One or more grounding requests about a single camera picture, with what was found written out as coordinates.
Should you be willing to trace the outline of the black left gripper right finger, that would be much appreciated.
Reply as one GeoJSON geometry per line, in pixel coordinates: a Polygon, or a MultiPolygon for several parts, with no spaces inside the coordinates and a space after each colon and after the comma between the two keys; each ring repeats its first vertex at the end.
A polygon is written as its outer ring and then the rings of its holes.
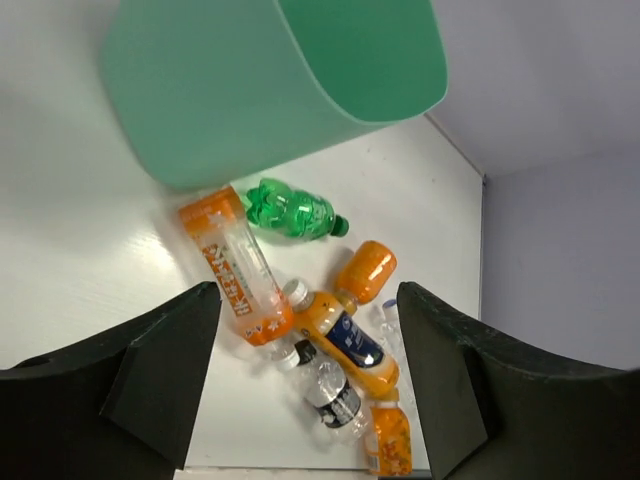
{"type": "Polygon", "coordinates": [[[436,479],[635,479],[639,373],[553,354],[414,282],[397,292],[436,479]]]}

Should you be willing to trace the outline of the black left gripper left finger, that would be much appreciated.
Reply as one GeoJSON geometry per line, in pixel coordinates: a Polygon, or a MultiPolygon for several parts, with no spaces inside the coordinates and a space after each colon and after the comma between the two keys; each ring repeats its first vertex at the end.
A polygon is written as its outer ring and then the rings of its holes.
{"type": "Polygon", "coordinates": [[[221,311],[202,282],[1,372],[4,479],[171,479],[184,468],[221,311]]]}

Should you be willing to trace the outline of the tall clear orange-label bottle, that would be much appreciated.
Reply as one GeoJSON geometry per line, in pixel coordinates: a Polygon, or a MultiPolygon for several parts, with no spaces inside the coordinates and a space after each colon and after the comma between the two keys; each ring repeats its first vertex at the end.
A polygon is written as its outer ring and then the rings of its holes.
{"type": "Polygon", "coordinates": [[[211,269],[231,311],[237,338],[261,359],[290,354],[294,313],[251,230],[244,205],[232,186],[178,209],[186,234],[211,269]]]}

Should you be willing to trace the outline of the small orange pulp bottle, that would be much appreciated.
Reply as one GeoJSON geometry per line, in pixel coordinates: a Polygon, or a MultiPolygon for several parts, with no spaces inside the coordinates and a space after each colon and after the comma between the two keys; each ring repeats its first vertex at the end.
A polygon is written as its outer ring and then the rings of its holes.
{"type": "Polygon", "coordinates": [[[413,471],[409,420],[400,407],[397,388],[370,403],[370,426],[364,436],[367,468],[378,476],[405,476],[413,471]]]}

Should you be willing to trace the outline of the round orange juice bottle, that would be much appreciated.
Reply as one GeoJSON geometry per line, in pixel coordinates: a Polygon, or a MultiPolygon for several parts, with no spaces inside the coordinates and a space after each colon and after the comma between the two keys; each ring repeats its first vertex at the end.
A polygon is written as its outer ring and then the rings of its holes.
{"type": "Polygon", "coordinates": [[[348,314],[354,315],[359,307],[377,297],[396,267],[396,256],[388,247],[374,240],[365,241],[338,273],[333,283],[334,296],[348,314]]]}

